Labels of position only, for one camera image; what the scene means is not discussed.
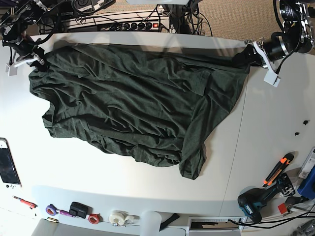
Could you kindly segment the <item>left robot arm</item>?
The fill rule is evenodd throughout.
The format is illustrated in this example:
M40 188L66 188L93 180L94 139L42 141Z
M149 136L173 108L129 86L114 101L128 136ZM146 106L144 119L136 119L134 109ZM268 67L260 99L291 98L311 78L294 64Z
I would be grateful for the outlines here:
M280 31L271 34L269 39L248 40L245 49L233 57L235 65L266 67L281 60L275 70L280 69L293 53L305 54L315 47L315 29L311 19L315 8L313 0L274 0L273 11Z

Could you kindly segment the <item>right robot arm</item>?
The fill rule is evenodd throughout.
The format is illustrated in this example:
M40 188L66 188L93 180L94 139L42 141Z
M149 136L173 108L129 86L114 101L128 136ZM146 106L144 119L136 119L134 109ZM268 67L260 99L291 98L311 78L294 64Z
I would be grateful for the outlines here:
M18 67L27 64L40 71L47 69L47 60L41 44L47 42L56 32L60 22L60 4L63 0L5 0L11 8L0 18L2 45L10 49L9 62L5 71L8 76L17 75ZM34 41L26 32L31 25L37 24L49 13L57 16L55 25L42 40Z

